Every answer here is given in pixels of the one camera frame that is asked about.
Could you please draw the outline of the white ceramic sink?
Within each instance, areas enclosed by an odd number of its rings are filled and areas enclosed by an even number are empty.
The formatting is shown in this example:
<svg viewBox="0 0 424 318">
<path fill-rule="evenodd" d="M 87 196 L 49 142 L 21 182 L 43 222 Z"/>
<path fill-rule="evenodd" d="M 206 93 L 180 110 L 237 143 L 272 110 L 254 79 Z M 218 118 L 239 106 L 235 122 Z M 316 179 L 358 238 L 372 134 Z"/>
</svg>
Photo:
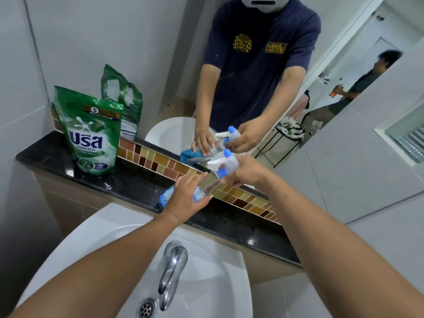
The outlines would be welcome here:
<svg viewBox="0 0 424 318">
<path fill-rule="evenodd" d="M 39 268 L 18 301 L 18 306 L 51 278 L 80 258 L 148 223 L 151 216 L 115 203 L 94 213 L 72 231 Z M 158 287 L 165 268 L 164 251 L 178 240 L 188 251 L 172 304 L 159 308 Z M 154 318 L 252 318 L 252 295 L 240 251 L 177 228 L 164 242 L 145 275 L 116 318 L 136 318 L 139 303 L 157 301 Z"/>
</svg>

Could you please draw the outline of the louvred window vent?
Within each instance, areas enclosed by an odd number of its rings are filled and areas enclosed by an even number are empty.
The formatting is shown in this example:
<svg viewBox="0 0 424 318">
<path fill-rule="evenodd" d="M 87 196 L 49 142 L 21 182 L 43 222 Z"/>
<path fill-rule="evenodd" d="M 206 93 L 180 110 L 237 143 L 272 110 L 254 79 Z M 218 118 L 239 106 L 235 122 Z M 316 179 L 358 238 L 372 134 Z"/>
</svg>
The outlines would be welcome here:
<svg viewBox="0 0 424 318">
<path fill-rule="evenodd" d="M 424 101 L 390 117 L 374 128 L 374 132 L 410 166 L 424 169 Z"/>
</svg>

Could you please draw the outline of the brown mosaic tile strip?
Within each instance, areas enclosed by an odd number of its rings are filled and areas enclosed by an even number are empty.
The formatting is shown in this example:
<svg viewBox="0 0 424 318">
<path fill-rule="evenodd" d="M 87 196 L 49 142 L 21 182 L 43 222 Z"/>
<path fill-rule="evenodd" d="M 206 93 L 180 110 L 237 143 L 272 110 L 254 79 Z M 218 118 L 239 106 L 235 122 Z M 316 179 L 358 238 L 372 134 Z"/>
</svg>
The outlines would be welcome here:
<svg viewBox="0 0 424 318">
<path fill-rule="evenodd" d="M 170 154 L 160 153 L 158 149 L 148 148 L 145 144 L 138 144 L 124 138 L 119 140 L 117 157 L 173 181 L 181 176 L 201 173 L 194 167 L 171 158 Z M 268 198 L 251 187 L 246 185 L 232 187 L 220 183 L 213 196 L 236 208 L 279 224 Z"/>
</svg>

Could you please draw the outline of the person's left hand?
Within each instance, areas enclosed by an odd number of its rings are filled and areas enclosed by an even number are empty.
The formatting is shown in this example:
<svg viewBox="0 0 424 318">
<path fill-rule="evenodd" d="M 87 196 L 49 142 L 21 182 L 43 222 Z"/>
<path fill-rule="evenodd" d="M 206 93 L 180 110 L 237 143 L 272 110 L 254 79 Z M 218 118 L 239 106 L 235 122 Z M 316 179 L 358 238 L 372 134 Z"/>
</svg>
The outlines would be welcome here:
<svg viewBox="0 0 424 318">
<path fill-rule="evenodd" d="M 174 193 L 167 203 L 162 214 L 175 227 L 183 224 L 195 213 L 206 206 L 194 206 L 193 194 L 199 182 L 208 175 L 207 172 L 178 177 L 175 182 Z"/>
</svg>

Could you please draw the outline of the clear spray bottle blue trigger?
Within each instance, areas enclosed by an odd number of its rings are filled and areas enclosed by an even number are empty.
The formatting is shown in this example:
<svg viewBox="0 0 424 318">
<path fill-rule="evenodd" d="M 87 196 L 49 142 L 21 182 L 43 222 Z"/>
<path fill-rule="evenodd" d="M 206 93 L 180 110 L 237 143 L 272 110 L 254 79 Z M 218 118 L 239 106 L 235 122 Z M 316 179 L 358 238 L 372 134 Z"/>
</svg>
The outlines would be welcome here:
<svg viewBox="0 0 424 318">
<path fill-rule="evenodd" d="M 195 203 L 204 197 L 213 195 L 220 186 L 221 179 L 229 176 L 239 167 L 239 161 L 235 154 L 233 154 L 229 149 L 225 149 L 223 153 L 224 157 L 207 162 L 208 165 L 217 165 L 222 167 L 217 171 L 209 172 L 208 175 L 199 182 L 198 187 L 195 189 L 193 194 L 193 200 Z"/>
</svg>

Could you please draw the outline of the chrome faucet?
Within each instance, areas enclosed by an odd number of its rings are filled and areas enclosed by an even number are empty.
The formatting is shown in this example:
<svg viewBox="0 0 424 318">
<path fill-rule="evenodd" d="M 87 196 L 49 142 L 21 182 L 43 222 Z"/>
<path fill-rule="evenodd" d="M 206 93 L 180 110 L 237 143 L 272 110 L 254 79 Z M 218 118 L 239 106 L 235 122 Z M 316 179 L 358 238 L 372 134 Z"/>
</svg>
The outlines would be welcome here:
<svg viewBox="0 0 424 318">
<path fill-rule="evenodd" d="M 172 240 L 165 248 L 164 260 L 165 268 L 158 287 L 161 311 L 167 310 L 172 304 L 180 276 L 188 262 L 188 251 L 181 242 Z"/>
</svg>

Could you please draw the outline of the person's right hand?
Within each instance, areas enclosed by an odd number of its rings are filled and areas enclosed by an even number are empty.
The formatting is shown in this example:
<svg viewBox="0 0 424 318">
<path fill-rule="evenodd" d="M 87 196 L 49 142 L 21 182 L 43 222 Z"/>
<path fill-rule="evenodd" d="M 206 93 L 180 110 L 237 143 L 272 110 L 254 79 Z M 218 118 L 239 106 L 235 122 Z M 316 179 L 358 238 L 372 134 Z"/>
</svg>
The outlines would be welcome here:
<svg viewBox="0 0 424 318">
<path fill-rule="evenodd" d="M 239 167 L 241 167 L 240 178 L 243 185 L 249 185 L 260 192 L 265 192 L 265 185 L 273 176 L 273 172 L 248 155 L 235 156 L 239 161 Z"/>
</svg>

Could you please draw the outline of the person's left forearm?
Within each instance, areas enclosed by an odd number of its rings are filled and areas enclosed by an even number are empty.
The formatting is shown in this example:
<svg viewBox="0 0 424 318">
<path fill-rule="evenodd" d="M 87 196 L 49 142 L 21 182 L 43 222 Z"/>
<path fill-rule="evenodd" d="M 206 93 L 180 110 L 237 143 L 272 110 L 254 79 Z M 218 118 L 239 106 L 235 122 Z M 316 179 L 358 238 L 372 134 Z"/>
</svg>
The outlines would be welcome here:
<svg viewBox="0 0 424 318">
<path fill-rule="evenodd" d="M 114 318 L 162 244 L 183 221 L 174 209 L 163 211 L 67 267 L 9 318 Z"/>
</svg>

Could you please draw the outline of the metal sink drain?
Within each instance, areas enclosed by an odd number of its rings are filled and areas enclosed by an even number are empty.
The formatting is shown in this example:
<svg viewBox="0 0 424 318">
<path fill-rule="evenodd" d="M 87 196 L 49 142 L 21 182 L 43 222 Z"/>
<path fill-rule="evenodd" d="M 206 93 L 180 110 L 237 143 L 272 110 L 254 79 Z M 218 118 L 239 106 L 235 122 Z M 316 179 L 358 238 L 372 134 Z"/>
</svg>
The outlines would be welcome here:
<svg viewBox="0 0 424 318">
<path fill-rule="evenodd" d="M 142 300 L 136 309 L 136 318 L 154 318 L 157 311 L 157 301 L 153 298 Z"/>
</svg>

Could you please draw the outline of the green detergent refill pouch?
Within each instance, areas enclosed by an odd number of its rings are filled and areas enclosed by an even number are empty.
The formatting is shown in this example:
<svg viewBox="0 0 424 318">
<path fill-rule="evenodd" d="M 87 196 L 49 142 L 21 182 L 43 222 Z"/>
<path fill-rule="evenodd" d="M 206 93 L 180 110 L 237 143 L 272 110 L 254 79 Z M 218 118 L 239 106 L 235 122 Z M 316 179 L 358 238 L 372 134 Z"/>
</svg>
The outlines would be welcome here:
<svg viewBox="0 0 424 318">
<path fill-rule="evenodd" d="M 54 87 L 53 106 L 77 167 L 94 176 L 115 171 L 123 105 Z"/>
</svg>

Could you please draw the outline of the blue cleaning cloth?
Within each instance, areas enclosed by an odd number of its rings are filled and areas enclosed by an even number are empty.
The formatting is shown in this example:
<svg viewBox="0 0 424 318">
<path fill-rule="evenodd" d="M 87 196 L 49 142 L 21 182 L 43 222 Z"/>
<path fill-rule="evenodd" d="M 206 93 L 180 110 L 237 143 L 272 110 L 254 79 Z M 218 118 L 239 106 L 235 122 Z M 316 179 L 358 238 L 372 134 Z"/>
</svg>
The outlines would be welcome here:
<svg viewBox="0 0 424 318">
<path fill-rule="evenodd" d="M 164 192 L 162 192 L 162 194 L 160 195 L 157 206 L 155 206 L 155 208 L 158 209 L 159 212 L 162 212 L 164 210 L 167 203 L 172 198 L 172 195 L 174 193 L 174 188 L 175 186 L 172 185 L 171 187 L 167 188 Z"/>
</svg>

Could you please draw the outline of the wall mirror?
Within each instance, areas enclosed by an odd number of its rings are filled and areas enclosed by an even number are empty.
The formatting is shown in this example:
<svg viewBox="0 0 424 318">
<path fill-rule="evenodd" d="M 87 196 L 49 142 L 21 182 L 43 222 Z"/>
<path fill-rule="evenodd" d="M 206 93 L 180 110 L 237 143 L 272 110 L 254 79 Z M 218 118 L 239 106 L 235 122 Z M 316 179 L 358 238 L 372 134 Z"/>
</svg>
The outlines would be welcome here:
<svg viewBox="0 0 424 318">
<path fill-rule="evenodd" d="M 144 138 L 160 120 L 168 103 L 194 101 L 212 18 L 226 0 L 26 0 L 42 73 L 50 99 L 59 85 L 100 96 L 100 76 L 110 64 L 143 95 L 139 136 Z M 378 2 L 346 43 L 330 54 L 325 85 L 314 72 L 330 45 L 352 25 L 370 0 L 301 0 L 322 19 L 322 33 L 310 62 L 306 85 L 312 108 L 330 104 L 330 87 L 338 80 L 351 86 L 366 73 L 378 50 L 408 52 L 424 32 L 394 9 L 401 0 Z M 276 168 L 286 181 L 344 222 L 424 195 L 424 176 L 389 152 L 388 144 L 365 126 L 365 108 L 337 118 L 335 126 L 289 154 Z"/>
</svg>

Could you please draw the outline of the black granite ledge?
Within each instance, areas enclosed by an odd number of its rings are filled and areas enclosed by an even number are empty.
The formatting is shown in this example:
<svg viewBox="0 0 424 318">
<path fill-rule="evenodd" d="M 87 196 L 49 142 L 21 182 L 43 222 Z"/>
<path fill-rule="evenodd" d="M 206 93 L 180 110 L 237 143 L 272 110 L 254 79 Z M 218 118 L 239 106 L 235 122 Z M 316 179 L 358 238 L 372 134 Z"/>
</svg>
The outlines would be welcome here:
<svg viewBox="0 0 424 318">
<path fill-rule="evenodd" d="M 84 173 L 74 165 L 64 135 L 56 131 L 18 153 L 15 159 L 34 171 L 93 189 L 155 214 L 160 213 L 159 196 L 174 184 L 171 178 L 122 158 L 118 158 L 113 174 L 99 177 Z M 265 201 L 268 207 L 265 210 L 249 204 L 238 197 L 229 197 L 226 201 L 213 198 L 209 206 L 186 224 L 302 269 L 282 226 L 272 221 L 272 206 L 268 201 Z"/>
</svg>

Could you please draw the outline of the person's right forearm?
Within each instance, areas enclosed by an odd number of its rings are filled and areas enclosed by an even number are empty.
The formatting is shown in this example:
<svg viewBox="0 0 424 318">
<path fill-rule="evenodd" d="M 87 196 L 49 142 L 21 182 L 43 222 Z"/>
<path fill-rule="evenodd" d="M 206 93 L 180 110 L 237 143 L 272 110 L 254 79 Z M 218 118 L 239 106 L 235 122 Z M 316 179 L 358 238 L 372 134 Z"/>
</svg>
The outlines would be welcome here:
<svg viewBox="0 0 424 318">
<path fill-rule="evenodd" d="M 424 295 L 371 246 L 273 172 L 260 174 L 260 186 L 332 317 L 424 318 Z"/>
</svg>

